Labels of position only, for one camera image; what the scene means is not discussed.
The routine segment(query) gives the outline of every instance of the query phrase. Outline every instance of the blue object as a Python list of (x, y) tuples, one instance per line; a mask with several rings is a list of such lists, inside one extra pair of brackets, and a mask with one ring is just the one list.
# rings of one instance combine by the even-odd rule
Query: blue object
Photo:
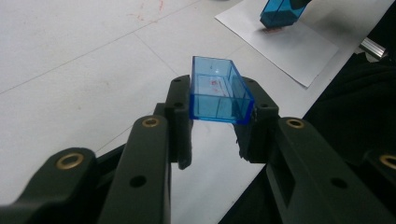
[(233, 61), (192, 57), (191, 119), (246, 124), (253, 105), (253, 96)]
[(311, 0), (268, 0), (260, 21), (272, 29), (293, 25)]

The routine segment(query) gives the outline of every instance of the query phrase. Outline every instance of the brass insert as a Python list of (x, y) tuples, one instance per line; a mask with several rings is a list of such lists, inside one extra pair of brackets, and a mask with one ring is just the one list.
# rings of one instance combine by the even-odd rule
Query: brass insert
[(148, 118), (148, 119), (143, 120), (142, 124), (146, 128), (152, 128), (152, 127), (155, 127), (158, 124), (160, 124), (160, 121), (158, 119), (155, 119), (155, 118)]
[(302, 129), (304, 127), (304, 123), (298, 119), (288, 119), (286, 120), (286, 123), (291, 128), (295, 128), (295, 129)]
[(84, 156), (77, 152), (69, 153), (65, 156), (62, 156), (57, 162), (56, 167), (60, 170), (68, 170), (72, 169), (82, 163), (84, 160)]
[(396, 170), (396, 156), (392, 156), (389, 154), (382, 155), (379, 157), (379, 160), (389, 168)]

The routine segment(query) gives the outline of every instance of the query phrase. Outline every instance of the white paper sheet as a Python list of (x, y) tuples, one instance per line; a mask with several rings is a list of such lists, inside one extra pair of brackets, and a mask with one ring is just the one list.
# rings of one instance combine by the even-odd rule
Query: white paper sheet
[(300, 21), (277, 32), (264, 32), (260, 14), (265, 4), (245, 0), (216, 19), (294, 80), (309, 87), (338, 48)]

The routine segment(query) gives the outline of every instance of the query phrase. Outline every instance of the white table surface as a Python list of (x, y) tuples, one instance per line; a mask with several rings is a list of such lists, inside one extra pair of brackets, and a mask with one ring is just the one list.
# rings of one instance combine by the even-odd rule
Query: white table surface
[[(239, 2), (1, 1), (0, 204), (15, 201), (62, 149), (87, 147), (100, 156), (125, 143), (134, 121), (165, 101), (170, 80), (191, 73), (193, 55), (232, 59), (276, 100), (281, 116), (302, 117), (336, 73), (324, 72), (308, 89), (297, 84), (214, 19)], [(347, 25), (368, 34), (392, 3), (371, 2), (374, 13)], [(338, 7), (305, 13), (305, 23), (348, 37), (350, 27), (323, 22)], [(235, 138), (229, 124), (194, 123), (192, 166), (173, 165), (172, 223), (219, 222), (260, 171), (239, 158)]]

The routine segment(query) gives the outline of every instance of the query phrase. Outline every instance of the transparent blue container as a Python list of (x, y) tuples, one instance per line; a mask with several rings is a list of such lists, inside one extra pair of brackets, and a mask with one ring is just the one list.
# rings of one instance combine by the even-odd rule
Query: transparent blue container
[(191, 119), (246, 124), (253, 96), (233, 61), (192, 57)]
[(272, 29), (293, 25), (311, 0), (268, 0), (260, 21)]

